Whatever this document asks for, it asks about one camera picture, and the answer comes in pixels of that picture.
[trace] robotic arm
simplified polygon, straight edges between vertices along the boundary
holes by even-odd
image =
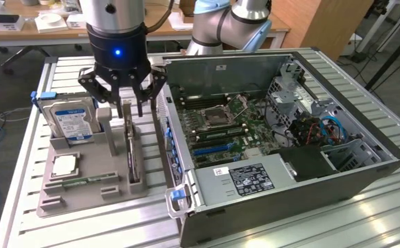
[[[142,116],[142,103],[156,98],[166,81],[164,68],[152,67],[146,56],[146,34],[165,22],[173,5],[160,21],[150,27],[144,24],[144,0],[80,0],[94,66],[78,74],[78,83],[94,99],[117,106],[118,89],[132,87],[137,98],[137,112]],[[268,20],[270,0],[238,0],[230,7],[229,0],[197,0],[192,41],[186,55],[217,54],[226,43],[246,52],[254,52],[270,29]],[[152,74],[149,86],[141,83]],[[109,85],[106,89],[96,79]]]
[[[78,83],[94,99],[117,106],[122,117],[118,89],[132,87],[137,98],[138,116],[142,115],[142,103],[153,99],[166,81],[161,68],[152,68],[146,55],[146,34],[156,31],[165,22],[173,5],[160,21],[150,27],[144,24],[144,0],[81,0],[86,20],[89,44],[94,54],[94,66],[90,72],[84,69]],[[146,88],[141,83],[152,74]],[[108,90],[97,81],[98,76],[110,86]]]
[[[222,43],[254,52],[270,30],[270,0],[197,0],[186,55],[218,54]]]

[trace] blue pcie slot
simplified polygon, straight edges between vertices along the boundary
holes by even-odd
[[[212,148],[205,148],[205,149],[196,150],[196,151],[193,151],[193,155],[200,156],[200,155],[214,153],[214,152],[229,151],[233,144],[234,144],[234,142],[229,143],[228,145],[224,145],[224,146],[216,146],[216,147],[212,147]]]

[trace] white label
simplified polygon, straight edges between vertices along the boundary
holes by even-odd
[[[240,133],[241,130],[242,130],[242,128],[233,129],[233,130],[228,130],[228,134],[232,134],[232,133]]]
[[[216,71],[225,71],[226,70],[226,65],[216,66],[214,70]]]
[[[206,138],[214,138],[214,137],[220,137],[220,136],[225,136],[226,133],[216,133],[216,134],[210,134],[210,135],[206,135]]]
[[[54,159],[53,173],[56,176],[70,174],[76,168],[76,157],[73,155],[60,156]]]
[[[216,176],[229,174],[229,168],[228,167],[216,168],[213,169],[213,173]]]
[[[89,123],[84,121],[84,109],[56,111],[54,114],[66,139],[78,141],[90,138],[92,131]]]

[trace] blue latch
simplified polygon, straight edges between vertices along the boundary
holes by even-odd
[[[185,191],[184,190],[174,190],[170,192],[170,200],[181,200],[186,197]]]
[[[194,2],[193,14],[204,14],[218,11],[230,5],[229,0],[197,0]]]
[[[42,111],[37,104],[36,95],[37,95],[37,92],[32,91],[32,93],[29,94],[29,98],[30,98],[30,102],[33,103],[33,105],[38,109],[38,112],[41,113]]]
[[[56,92],[42,92],[41,96],[38,97],[38,99],[41,100],[50,100],[50,99],[56,99],[57,93]]]

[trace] aluminum extrusion table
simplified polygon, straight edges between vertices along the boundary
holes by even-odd
[[[386,107],[321,52],[310,49],[289,51],[302,54],[400,147],[400,119]],[[156,61],[162,54],[149,56]],[[48,58],[37,93],[46,90],[82,91],[76,81],[77,72],[80,68],[92,65],[92,57]],[[316,95],[324,98],[325,93],[310,77],[306,84]],[[124,89],[121,97],[132,99],[132,90]],[[133,121],[142,132],[149,195],[141,199],[41,219],[34,210],[50,131],[37,109],[32,109],[0,222],[0,247],[178,246],[176,221],[166,214],[165,177],[149,106],[144,107],[142,118],[137,117],[136,112],[133,114]],[[118,126],[121,121],[114,119],[110,124]],[[350,200],[229,235],[198,247],[372,248],[393,245],[400,247],[400,169],[368,186]]]

